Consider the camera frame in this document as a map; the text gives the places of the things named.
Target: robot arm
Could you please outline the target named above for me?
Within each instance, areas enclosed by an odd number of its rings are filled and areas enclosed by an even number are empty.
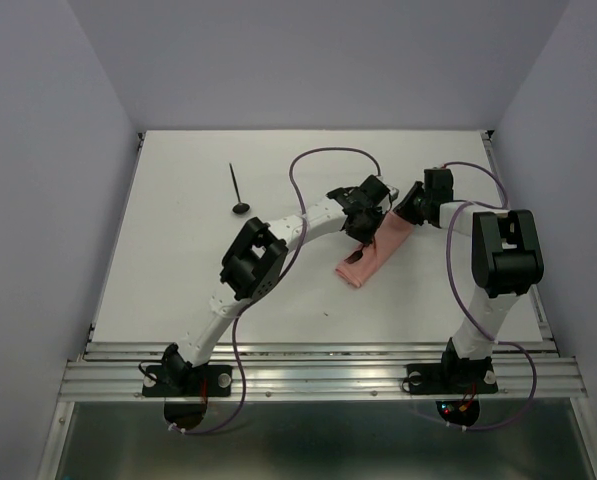
[[[383,202],[391,202],[397,195],[396,189],[371,175],[358,187],[329,192],[305,215],[269,223],[257,217],[247,221],[222,259],[220,285],[211,297],[209,309],[204,318],[194,319],[203,325],[201,335],[193,339],[187,333],[167,347],[161,361],[160,375],[165,376],[162,382],[183,391],[194,372],[209,362],[216,343],[239,313],[273,290],[287,254],[301,241],[303,220],[303,244],[344,230],[368,245],[384,217]]]
[[[305,236],[305,243],[307,243],[323,235],[341,231],[347,220],[347,214],[336,200],[325,197],[309,207],[304,218],[307,224]],[[302,220],[303,217],[300,215],[291,215],[268,223],[267,231],[280,243],[285,243],[284,256],[295,250],[303,228]],[[238,313],[245,306],[253,303],[254,298],[265,296],[274,286],[275,283],[267,280],[265,283],[261,283],[259,292],[243,293],[241,296],[244,298],[237,300],[234,296],[234,289],[229,283],[218,285],[209,301],[209,311],[205,318],[197,319],[205,325],[200,337],[193,340],[186,336],[179,343],[179,352],[183,358],[186,358],[194,366],[207,363],[216,343],[238,316]]]
[[[477,286],[468,311],[495,339],[519,297],[542,278],[544,267],[531,212],[454,202],[453,176],[448,169],[425,170],[425,183],[416,182],[395,211],[412,223],[428,222],[443,229],[450,228],[455,218],[453,232],[471,236],[471,269]],[[455,394],[473,385],[478,393],[495,393],[491,338],[465,317],[441,363],[407,366],[408,391]]]

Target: white wall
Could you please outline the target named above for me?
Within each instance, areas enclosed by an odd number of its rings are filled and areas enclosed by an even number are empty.
[[[136,146],[66,2],[0,2],[0,479],[35,477]]]
[[[494,139],[514,206],[536,214],[540,292],[597,418],[597,0],[572,0]]]
[[[492,128],[565,0],[70,0],[147,128]]]

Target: screw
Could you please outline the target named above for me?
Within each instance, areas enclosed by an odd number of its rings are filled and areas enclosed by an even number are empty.
[[[483,378],[483,381],[487,385],[493,385],[494,383],[496,383],[496,374],[491,370],[487,370],[487,373],[485,373],[485,378]]]
[[[145,378],[142,380],[142,384],[143,384],[145,387],[147,387],[147,388],[151,388],[151,387],[153,387],[154,385],[156,385],[156,382],[154,382],[154,381],[153,381],[151,378],[149,378],[149,377],[145,377]]]
[[[417,387],[418,385],[420,385],[422,383],[422,380],[420,380],[422,378],[422,375],[420,374],[420,372],[411,372],[409,374],[408,378],[409,378],[409,383],[415,387]]]
[[[221,373],[218,375],[218,385],[220,388],[227,388],[229,385],[231,385],[231,377],[228,373]]]

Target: white tabletop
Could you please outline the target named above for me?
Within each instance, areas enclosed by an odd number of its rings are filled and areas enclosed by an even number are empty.
[[[147,133],[96,319],[95,342],[170,342],[197,332],[194,312],[206,308],[220,261],[245,219],[231,213],[236,198],[232,162],[247,218],[275,220],[298,211],[287,172],[298,154],[322,146],[364,149],[382,165],[401,198],[425,168],[467,161],[489,168],[478,132],[437,131],[194,131]],[[452,168],[455,196],[499,204],[481,172]],[[374,166],[353,153],[304,158],[296,179],[312,203],[340,186],[359,184]],[[446,232],[416,228],[382,269],[355,290],[334,274],[355,247],[344,233],[307,245],[292,272],[243,317],[248,343],[445,342],[462,314],[447,282]],[[469,302],[474,282],[470,239],[455,235],[454,268]],[[529,296],[512,309],[501,339],[540,341]]]

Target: pink towel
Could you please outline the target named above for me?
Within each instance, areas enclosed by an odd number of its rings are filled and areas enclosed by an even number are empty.
[[[336,273],[354,287],[362,287],[413,231],[411,223],[387,212],[372,244],[364,248],[359,245],[338,264]]]

